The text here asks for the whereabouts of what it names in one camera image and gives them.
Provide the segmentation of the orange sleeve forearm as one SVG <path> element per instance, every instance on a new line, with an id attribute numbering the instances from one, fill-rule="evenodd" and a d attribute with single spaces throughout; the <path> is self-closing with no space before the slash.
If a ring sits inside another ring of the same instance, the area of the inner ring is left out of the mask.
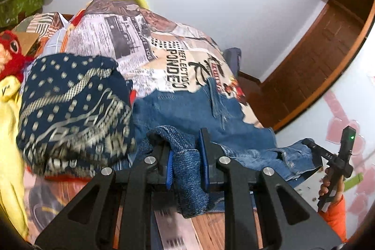
<path id="1" fill-rule="evenodd" d="M 346 236 L 346 203 L 344 195 L 337 202 L 332 203 L 326 212 L 320 211 L 318 214 L 323 217 L 343 242 L 347 241 Z"/>

